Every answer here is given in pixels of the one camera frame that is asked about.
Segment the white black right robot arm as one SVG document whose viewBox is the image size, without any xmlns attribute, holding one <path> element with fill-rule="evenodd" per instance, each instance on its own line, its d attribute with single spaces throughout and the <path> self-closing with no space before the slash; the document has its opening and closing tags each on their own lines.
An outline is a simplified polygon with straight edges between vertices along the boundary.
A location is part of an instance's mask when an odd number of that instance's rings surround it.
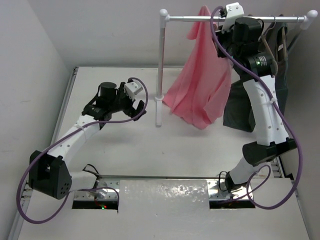
<svg viewBox="0 0 320 240">
<path fill-rule="evenodd" d="M 297 147 L 289 137 L 282 120 L 277 92 L 276 74 L 278 64 L 265 41 L 264 22 L 251 17 L 238 17 L 234 23 L 216 34 L 218 56 L 229 58 L 233 63 L 248 97 L 247 115 L 252 115 L 256 140 L 242 147 L 242 158 L 232 170 L 226 173 L 225 189 L 231 192 L 247 184 L 250 176 L 264 163 Z"/>
</svg>

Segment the pink t shirt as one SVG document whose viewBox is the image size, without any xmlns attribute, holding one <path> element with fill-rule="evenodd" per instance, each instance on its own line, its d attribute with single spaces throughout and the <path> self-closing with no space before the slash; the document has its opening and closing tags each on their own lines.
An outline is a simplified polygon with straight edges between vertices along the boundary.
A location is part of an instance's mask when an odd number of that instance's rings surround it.
<svg viewBox="0 0 320 240">
<path fill-rule="evenodd" d="M 229 97 L 232 68 L 219 58 L 208 21 L 195 22 L 187 34 L 195 45 L 163 103 L 172 114 L 203 130 L 220 118 Z"/>
</svg>

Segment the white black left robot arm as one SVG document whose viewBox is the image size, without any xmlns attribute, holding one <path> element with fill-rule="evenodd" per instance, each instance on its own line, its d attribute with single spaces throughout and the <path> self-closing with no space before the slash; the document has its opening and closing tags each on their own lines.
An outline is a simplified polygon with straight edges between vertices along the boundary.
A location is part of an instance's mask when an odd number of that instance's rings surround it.
<svg viewBox="0 0 320 240">
<path fill-rule="evenodd" d="M 136 95 L 146 90 L 146 85 L 136 77 L 120 85 L 102 82 L 75 124 L 48 149 L 36 150 L 30 156 L 29 187 L 57 200 L 72 191 L 93 189 L 98 174 L 87 170 L 70 171 L 72 159 L 93 135 L 106 124 L 114 123 L 115 113 L 124 113 L 129 121 L 137 121 L 146 114 L 147 100 L 140 100 L 134 107 Z"/>
</svg>

